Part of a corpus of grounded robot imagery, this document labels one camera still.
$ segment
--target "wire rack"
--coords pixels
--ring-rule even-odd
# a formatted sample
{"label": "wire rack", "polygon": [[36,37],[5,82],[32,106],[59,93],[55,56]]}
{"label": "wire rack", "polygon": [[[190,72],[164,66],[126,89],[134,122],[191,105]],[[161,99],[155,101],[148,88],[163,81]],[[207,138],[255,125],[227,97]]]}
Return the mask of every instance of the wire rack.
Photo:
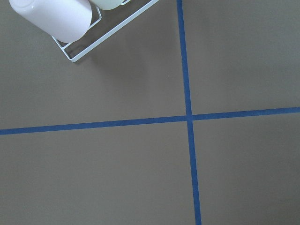
{"label": "wire rack", "polygon": [[[128,4],[129,2],[134,3],[135,1],[139,1],[139,0],[125,0],[121,5],[124,6],[124,5]],[[88,52],[90,52],[95,47],[97,47],[99,44],[101,44],[103,41],[105,41],[106,39],[108,39],[115,32],[117,32],[122,27],[124,27],[126,24],[128,24],[133,19],[135,19],[137,16],[139,16],[140,14],[142,14],[143,12],[145,12],[148,8],[150,8],[151,6],[153,6],[158,1],[159,0],[149,0],[149,1],[147,1],[142,7],[138,8],[130,16],[126,17],[126,19],[122,20],[118,25],[116,25],[116,26],[112,27],[111,29],[109,29],[109,31],[106,32],[105,34],[100,35],[100,37],[98,37],[98,39],[96,39],[95,41],[93,41],[91,44],[85,46],[80,52],[78,52],[76,54],[71,54],[67,50],[68,50],[69,47],[71,47],[71,45],[74,45],[74,43],[76,43],[76,42],[78,42],[80,40],[78,40],[76,42],[71,42],[71,43],[62,43],[59,40],[57,40],[55,37],[52,37],[52,38],[54,39],[54,41],[58,45],[58,47],[62,50],[62,52],[65,54],[65,56],[71,62],[76,62],[80,58],[82,58],[84,55],[86,55]],[[95,25],[101,23],[101,20],[102,20],[101,10],[98,7],[95,6],[95,12],[93,14],[94,14],[94,16],[96,16],[96,19],[92,20],[92,24],[90,25],[90,27],[89,27],[88,30],[95,29]]]}

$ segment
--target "mug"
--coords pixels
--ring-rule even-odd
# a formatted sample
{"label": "mug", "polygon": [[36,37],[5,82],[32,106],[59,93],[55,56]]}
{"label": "mug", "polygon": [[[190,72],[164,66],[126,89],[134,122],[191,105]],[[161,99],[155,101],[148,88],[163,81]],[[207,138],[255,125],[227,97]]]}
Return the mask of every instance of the mug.
{"label": "mug", "polygon": [[90,0],[103,10],[111,10],[122,4],[124,0]]}
{"label": "mug", "polygon": [[88,0],[9,0],[9,3],[22,17],[65,43],[80,39],[92,20]]}

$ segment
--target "gray floor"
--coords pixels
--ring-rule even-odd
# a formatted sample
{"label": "gray floor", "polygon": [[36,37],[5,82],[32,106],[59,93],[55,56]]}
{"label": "gray floor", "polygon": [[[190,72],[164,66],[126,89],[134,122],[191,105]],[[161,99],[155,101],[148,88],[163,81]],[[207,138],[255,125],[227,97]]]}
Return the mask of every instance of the gray floor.
{"label": "gray floor", "polygon": [[[0,5],[0,131],[186,115],[176,1],[75,64]],[[298,0],[183,11],[193,114],[300,106]],[[194,121],[203,225],[300,224],[299,125]],[[194,225],[189,150],[186,122],[0,135],[0,224]]]}

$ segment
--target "blue tape line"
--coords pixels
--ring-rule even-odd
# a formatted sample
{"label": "blue tape line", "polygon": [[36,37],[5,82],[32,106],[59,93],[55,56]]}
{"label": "blue tape line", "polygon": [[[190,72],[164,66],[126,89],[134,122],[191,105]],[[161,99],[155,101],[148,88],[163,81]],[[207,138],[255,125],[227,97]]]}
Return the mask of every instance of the blue tape line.
{"label": "blue tape line", "polygon": [[202,223],[201,223],[201,213],[200,213],[200,197],[199,197],[199,188],[198,188],[193,115],[192,115],[191,94],[190,94],[189,77],[188,77],[188,58],[187,58],[187,47],[186,47],[186,39],[185,39],[182,0],[177,0],[177,12],[178,12],[179,35],[180,35],[184,95],[185,95],[186,113],[187,113],[187,134],[188,134],[188,145],[189,145],[189,157],[190,157],[190,164],[191,164],[195,221],[196,221],[196,225],[201,225]]}
{"label": "blue tape line", "polygon": [[300,113],[300,107],[199,114],[199,115],[194,115],[193,120],[213,120],[213,119],[224,119],[224,118],[234,118],[234,117],[265,116],[265,115],[276,115],[276,114],[287,114],[287,113]]}
{"label": "blue tape line", "polygon": [[37,132],[62,131],[62,130],[120,127],[120,126],[155,124],[155,123],[171,123],[171,122],[182,122],[186,120],[187,120],[186,116],[171,116],[171,117],[158,117],[158,118],[136,119],[136,120],[117,120],[117,121],[107,121],[107,122],[54,125],[54,126],[43,126],[43,127],[24,127],[24,128],[3,129],[0,130],[0,135],[15,135],[15,134],[37,133]]}

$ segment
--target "metal rack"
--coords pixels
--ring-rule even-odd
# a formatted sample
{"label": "metal rack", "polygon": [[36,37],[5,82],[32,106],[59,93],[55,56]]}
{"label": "metal rack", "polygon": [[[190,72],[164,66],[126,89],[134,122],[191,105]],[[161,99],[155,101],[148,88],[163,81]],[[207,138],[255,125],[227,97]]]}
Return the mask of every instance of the metal rack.
{"label": "metal rack", "polygon": [[[125,0],[122,3],[122,6],[126,5],[127,3],[129,3],[131,0]],[[53,37],[54,41],[56,42],[56,44],[59,46],[59,48],[62,50],[62,52],[65,54],[65,56],[71,61],[71,62],[76,62],[77,60],[79,60],[80,58],[82,58],[84,55],[86,55],[88,52],[90,52],[91,50],[93,50],[95,47],[97,47],[99,44],[101,44],[103,41],[105,41],[106,39],[108,39],[111,35],[113,35],[115,32],[117,32],[118,30],[120,30],[122,27],[124,27],[126,24],[128,24],[129,22],[131,22],[133,19],[135,19],[138,15],[142,14],[143,12],[145,12],[148,8],[150,8],[151,6],[153,6],[155,3],[157,3],[159,0],[150,0],[148,3],[146,3],[144,6],[142,6],[140,9],[138,9],[137,11],[135,11],[132,15],[130,15],[129,17],[127,17],[125,20],[123,20],[122,22],[120,22],[117,26],[113,27],[112,29],[110,29],[107,33],[105,33],[104,35],[102,35],[101,37],[99,37],[99,39],[97,39],[96,41],[94,41],[92,44],[90,44],[89,46],[85,47],[82,51],[80,51],[79,53],[77,53],[74,56],[71,56],[66,50],[68,47],[70,47],[72,43],[66,43],[65,45],[63,43],[61,43],[60,41],[58,41],[55,37]],[[101,11],[98,7],[96,7],[96,11],[97,11],[97,19],[96,21],[94,21],[90,27],[89,30],[91,30],[96,24],[98,24],[101,19],[102,19],[102,15],[101,15]]]}

